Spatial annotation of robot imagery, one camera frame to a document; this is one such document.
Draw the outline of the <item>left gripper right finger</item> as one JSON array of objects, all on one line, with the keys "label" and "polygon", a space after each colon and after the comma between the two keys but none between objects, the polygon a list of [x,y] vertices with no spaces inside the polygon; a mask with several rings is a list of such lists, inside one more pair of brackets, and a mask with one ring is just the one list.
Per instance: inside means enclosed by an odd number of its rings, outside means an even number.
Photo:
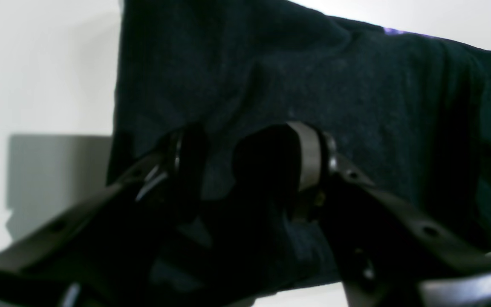
[{"label": "left gripper right finger", "polygon": [[300,180],[290,219],[329,243],[350,307],[491,307],[491,258],[337,152],[331,134],[299,121]]}]

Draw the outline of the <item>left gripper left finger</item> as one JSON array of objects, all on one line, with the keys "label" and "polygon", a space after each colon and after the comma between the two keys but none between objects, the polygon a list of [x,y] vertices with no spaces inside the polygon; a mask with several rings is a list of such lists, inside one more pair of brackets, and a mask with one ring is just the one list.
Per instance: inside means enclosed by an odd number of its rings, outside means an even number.
[{"label": "left gripper left finger", "polygon": [[137,304],[166,236],[198,214],[206,157],[200,124],[164,136],[114,183],[0,252],[0,301]]}]

